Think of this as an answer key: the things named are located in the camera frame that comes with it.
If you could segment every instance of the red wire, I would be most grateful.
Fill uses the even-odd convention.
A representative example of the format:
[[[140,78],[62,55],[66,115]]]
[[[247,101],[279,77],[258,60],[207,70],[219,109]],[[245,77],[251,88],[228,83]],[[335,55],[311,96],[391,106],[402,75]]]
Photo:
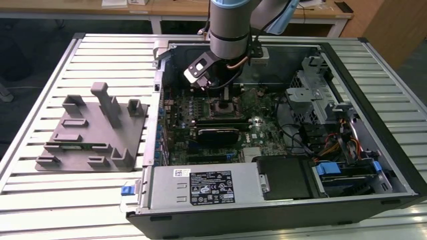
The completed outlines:
[[[333,136],[335,136],[335,135],[337,135],[337,133],[331,133],[330,135],[327,135],[326,140],[325,140],[325,147],[327,147],[327,145],[329,145],[329,140],[330,140],[330,138],[331,138]]]

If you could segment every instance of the paper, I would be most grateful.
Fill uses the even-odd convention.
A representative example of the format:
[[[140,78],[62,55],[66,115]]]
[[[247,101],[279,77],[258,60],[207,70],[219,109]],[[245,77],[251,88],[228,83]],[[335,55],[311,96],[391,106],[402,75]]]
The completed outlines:
[[[319,6],[323,3],[325,2],[322,0],[310,0],[310,1],[301,1],[299,5],[303,6],[303,8],[309,8],[309,7]]]
[[[124,9],[128,7],[128,0],[102,0],[103,9]]]

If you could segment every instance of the table leg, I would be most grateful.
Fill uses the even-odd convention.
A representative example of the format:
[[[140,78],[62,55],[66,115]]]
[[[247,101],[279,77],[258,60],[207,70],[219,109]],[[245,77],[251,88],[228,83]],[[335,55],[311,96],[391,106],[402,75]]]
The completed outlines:
[[[150,16],[152,34],[162,34],[162,16]]]
[[[337,19],[335,24],[329,31],[327,37],[329,38],[339,38],[346,27],[349,19]]]

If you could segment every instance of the motherboard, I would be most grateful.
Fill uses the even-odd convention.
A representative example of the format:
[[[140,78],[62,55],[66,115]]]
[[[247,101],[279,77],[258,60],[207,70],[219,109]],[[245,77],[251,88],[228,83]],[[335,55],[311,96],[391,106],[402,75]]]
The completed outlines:
[[[266,86],[242,87],[226,104],[210,92],[206,97],[186,91],[166,95],[168,165],[245,163],[251,153],[287,154],[275,114],[281,96]]]

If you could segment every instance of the black cable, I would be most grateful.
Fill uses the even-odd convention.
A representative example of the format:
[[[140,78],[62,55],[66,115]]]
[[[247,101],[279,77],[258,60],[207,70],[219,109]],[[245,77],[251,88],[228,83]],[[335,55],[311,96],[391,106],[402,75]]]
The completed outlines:
[[[207,20],[204,25],[206,32],[210,30],[210,20],[211,20],[211,0],[208,0],[208,6],[207,6]]]
[[[216,90],[216,89],[224,88],[230,83],[234,82],[234,80],[236,80],[236,78],[241,76],[242,72],[243,72],[243,66],[241,67],[239,71],[235,73],[235,75],[232,76],[232,78],[231,78],[223,85],[215,86],[215,87],[210,87],[208,89],[210,89],[210,90]]]
[[[12,142],[11,142],[11,141],[8,141],[8,140],[0,140],[0,144],[11,145],[11,144],[12,144]]]
[[[305,15],[305,21],[302,24],[306,24],[306,8],[301,3],[298,5],[301,5],[301,7],[302,7],[302,14]]]
[[[210,30],[210,20],[211,20],[211,0],[208,0],[206,24],[204,24],[204,27],[200,28],[200,30],[198,31],[198,35],[203,35],[203,33],[206,33]]]
[[[282,14],[286,12],[289,6],[290,6],[290,3],[293,2],[293,0],[289,0],[286,5],[285,5],[285,8],[282,9],[282,11],[279,12],[279,14],[270,20],[270,22],[267,22],[267,24],[262,27],[262,29],[259,30],[257,36],[255,36],[255,41],[259,40],[259,37],[261,37],[261,34],[262,32],[266,30],[266,28],[278,20],[278,18],[282,16]]]

